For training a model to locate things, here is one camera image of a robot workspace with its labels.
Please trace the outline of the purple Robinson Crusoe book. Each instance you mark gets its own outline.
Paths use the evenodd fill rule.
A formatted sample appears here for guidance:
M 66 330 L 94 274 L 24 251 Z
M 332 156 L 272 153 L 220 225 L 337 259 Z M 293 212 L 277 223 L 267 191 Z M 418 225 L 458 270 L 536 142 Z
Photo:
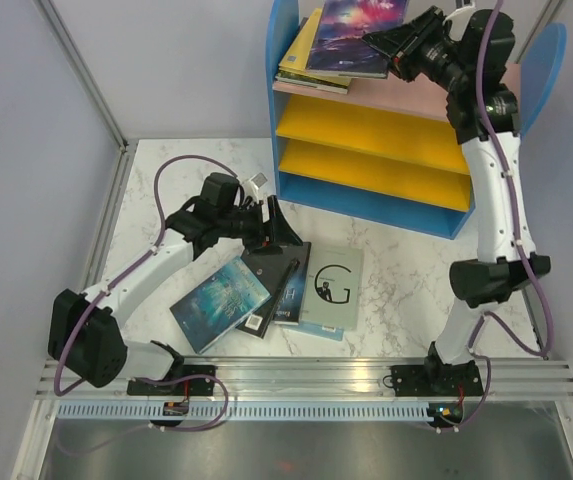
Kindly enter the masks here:
M 322 76 L 383 79 L 385 58 L 362 39 L 403 23 L 407 1 L 325 1 L 306 70 Z

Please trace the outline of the dark Wuthering Heights book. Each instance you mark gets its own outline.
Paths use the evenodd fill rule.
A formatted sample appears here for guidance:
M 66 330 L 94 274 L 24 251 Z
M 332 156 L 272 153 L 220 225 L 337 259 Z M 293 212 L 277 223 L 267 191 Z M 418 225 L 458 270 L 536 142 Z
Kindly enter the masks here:
M 288 280 L 283 296 L 273 316 L 272 322 L 278 325 L 298 325 L 307 281 L 311 243 L 292 246 L 290 252 L 299 260 L 299 265 Z

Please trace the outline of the yellow paperback book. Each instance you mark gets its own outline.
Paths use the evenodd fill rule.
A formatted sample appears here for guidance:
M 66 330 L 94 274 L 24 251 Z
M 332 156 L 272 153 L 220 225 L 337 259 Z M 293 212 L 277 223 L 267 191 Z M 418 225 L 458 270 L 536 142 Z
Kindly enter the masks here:
M 319 26 L 319 21 L 321 18 L 322 9 L 317 8 L 313 13 L 304 19 L 300 24 L 300 29 L 288 48 L 287 52 L 282 57 L 278 65 L 278 71 L 283 70 L 291 73 L 297 73 L 301 75 L 307 75 L 315 78 L 326 78 L 326 79 L 350 79 L 347 77 L 338 76 L 322 76 L 311 74 L 306 70 L 306 64 L 308 61 L 310 49 Z

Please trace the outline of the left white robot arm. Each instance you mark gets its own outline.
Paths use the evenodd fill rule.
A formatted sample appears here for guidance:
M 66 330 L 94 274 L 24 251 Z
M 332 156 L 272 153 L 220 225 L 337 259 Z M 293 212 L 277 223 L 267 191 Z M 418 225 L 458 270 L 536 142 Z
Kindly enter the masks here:
M 162 215 L 158 237 L 130 265 L 81 293 L 65 289 L 57 295 L 48 339 L 48 353 L 57 362 L 57 395 L 68 391 L 61 384 L 65 370 L 96 388 L 120 374 L 150 377 L 165 395 L 183 387 L 185 372 L 174 349 L 155 340 L 127 342 L 121 328 L 163 282 L 222 238 L 261 253 L 301 244 L 277 198 L 261 194 L 264 181 L 261 174 L 245 182 L 225 173 L 208 175 L 198 195 Z

